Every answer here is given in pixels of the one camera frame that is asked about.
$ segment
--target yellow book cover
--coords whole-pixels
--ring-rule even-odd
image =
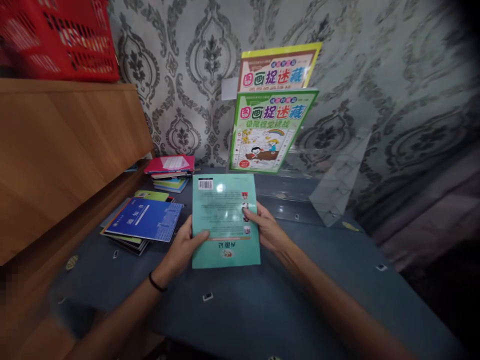
[[[321,48],[314,42],[242,52],[238,92],[306,88]]]

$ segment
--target table surface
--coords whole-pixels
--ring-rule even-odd
[[[207,168],[202,174],[220,173]],[[255,182],[264,182],[256,175]],[[153,190],[149,181],[142,187]],[[172,194],[185,204],[178,225],[192,213],[192,184]],[[302,207],[272,197],[259,197],[275,215]],[[349,215],[332,227],[277,219],[303,251],[420,359],[459,358],[464,350],[447,327],[378,251]],[[360,231],[343,226],[352,224]],[[50,294],[111,312],[162,260],[169,243],[155,242],[142,256],[131,254],[94,230],[72,255],[76,266],[62,271]],[[117,258],[113,253],[119,249]],[[387,270],[379,271],[380,264]],[[202,296],[213,294],[203,301]],[[344,359],[349,354],[304,289],[267,250],[261,265],[187,269],[169,286],[148,318],[150,328],[172,339],[227,359]]]

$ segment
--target black wristband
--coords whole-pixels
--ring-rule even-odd
[[[155,289],[157,289],[159,292],[164,293],[164,292],[166,292],[166,291],[168,290],[168,287],[163,288],[163,287],[158,286],[158,285],[155,283],[155,281],[152,279],[152,271],[150,271],[150,272],[148,273],[148,278],[150,279],[150,284],[151,284]]]

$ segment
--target patterned wall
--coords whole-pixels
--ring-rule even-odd
[[[361,213],[478,134],[480,74],[452,3],[110,0],[109,14],[156,153],[203,166],[227,163],[235,102],[220,100],[221,79],[238,75],[241,52],[323,42],[310,81],[320,94],[296,146],[341,149],[373,125],[350,200]]]

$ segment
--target finger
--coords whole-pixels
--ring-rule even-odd
[[[192,228],[192,215],[189,215],[185,220],[185,222],[183,223],[183,225],[180,227],[180,229],[178,229],[178,232],[188,234],[190,231],[189,229],[191,228]]]
[[[256,213],[250,211],[245,207],[243,208],[243,213],[249,220],[252,220],[254,223],[258,225],[266,225],[267,224],[266,222],[268,222],[268,220],[265,217],[258,216]]]
[[[256,208],[258,211],[258,215],[260,215],[261,217],[276,221],[274,216],[270,213],[270,211],[268,211],[268,209],[258,201],[256,202]]]
[[[207,241],[207,239],[210,236],[210,231],[209,230],[203,230],[201,233],[199,233],[197,236],[195,236],[192,240],[191,243],[193,245],[193,249],[195,250],[198,248],[202,243]]]

